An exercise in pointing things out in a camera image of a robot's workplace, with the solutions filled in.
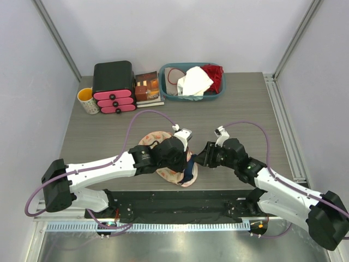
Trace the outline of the pink mesh laundry bag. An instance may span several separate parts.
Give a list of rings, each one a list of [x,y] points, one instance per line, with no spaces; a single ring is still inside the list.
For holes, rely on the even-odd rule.
[[[140,140],[139,145],[149,145],[151,148],[153,148],[157,143],[161,143],[162,141],[170,138],[171,136],[171,133],[165,131],[151,132]],[[191,151],[188,152],[187,161],[189,161],[192,154],[193,153]],[[169,168],[160,168],[156,171],[156,173],[166,181],[176,185],[178,185],[177,183],[183,178],[183,172],[174,172]]]

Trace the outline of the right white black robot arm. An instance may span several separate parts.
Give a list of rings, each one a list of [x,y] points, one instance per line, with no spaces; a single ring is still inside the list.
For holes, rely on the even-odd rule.
[[[248,156],[238,139],[227,139],[222,145],[208,142],[195,162],[208,168],[233,169],[240,181],[254,186],[245,204],[251,215],[283,218],[307,231],[329,251],[334,251],[348,233],[347,211],[337,194],[319,193],[277,174]]]

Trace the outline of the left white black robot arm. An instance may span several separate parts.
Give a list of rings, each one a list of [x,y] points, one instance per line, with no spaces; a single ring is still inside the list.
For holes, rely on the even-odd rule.
[[[160,168],[183,172],[187,166],[188,142],[172,136],[150,147],[137,145],[117,160],[102,159],[67,167],[62,159],[54,161],[42,178],[46,211],[53,213],[80,207],[109,218],[116,204],[107,190],[88,186],[114,178],[151,174]]]

